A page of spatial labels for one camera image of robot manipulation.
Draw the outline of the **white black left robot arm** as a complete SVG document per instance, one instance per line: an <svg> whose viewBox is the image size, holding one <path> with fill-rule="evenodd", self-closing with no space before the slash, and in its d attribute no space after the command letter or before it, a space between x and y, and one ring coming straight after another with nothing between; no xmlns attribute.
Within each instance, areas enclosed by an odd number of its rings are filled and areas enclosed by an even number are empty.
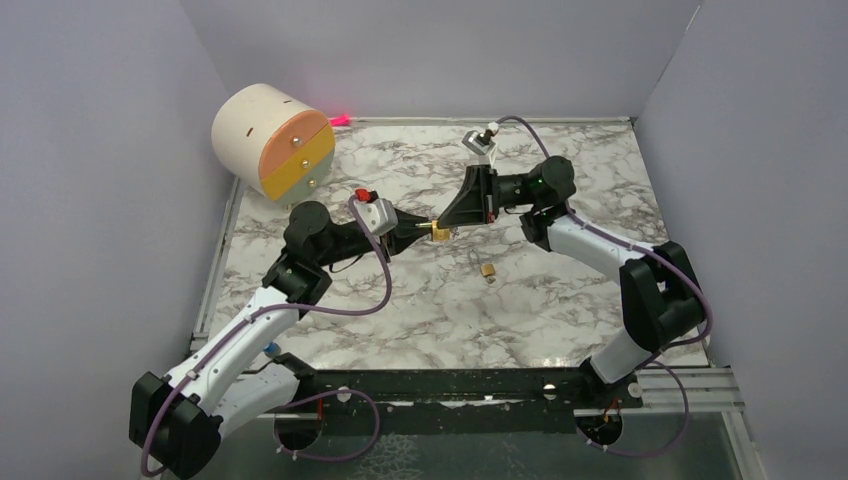
<svg viewBox="0 0 848 480"><path fill-rule="evenodd" d="M306 408L314 384L282 366L242 379L241 374L279 335L309 312L359 317L383 309L326 307L320 300L332 283L326 268L374 253L386 280L390 256L431 232L425 217L403 212L374 192L348 200L353 221L336 224L317 201L297 205L284 230L284 248L242 310L198 352L168 373L151 372L132 388L129 437L142 449L147 478L170 471L181 479L198 474L221 441L277 406Z"/></svg>

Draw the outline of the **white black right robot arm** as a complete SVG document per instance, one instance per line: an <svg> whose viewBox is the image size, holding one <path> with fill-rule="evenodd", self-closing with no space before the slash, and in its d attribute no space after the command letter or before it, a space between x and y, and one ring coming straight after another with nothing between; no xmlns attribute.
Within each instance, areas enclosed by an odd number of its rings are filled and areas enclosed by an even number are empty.
<svg viewBox="0 0 848 480"><path fill-rule="evenodd" d="M634 242L579 219L569 160L552 156L525 174L500 175L489 165L467 167L457 195L437 219L441 229L490 224L528 206L519 220L525 239L603 274L620 288L623 326L580 366L579 398L600 407L617 383L708 319L706 302L685 250L668 241Z"/></svg>

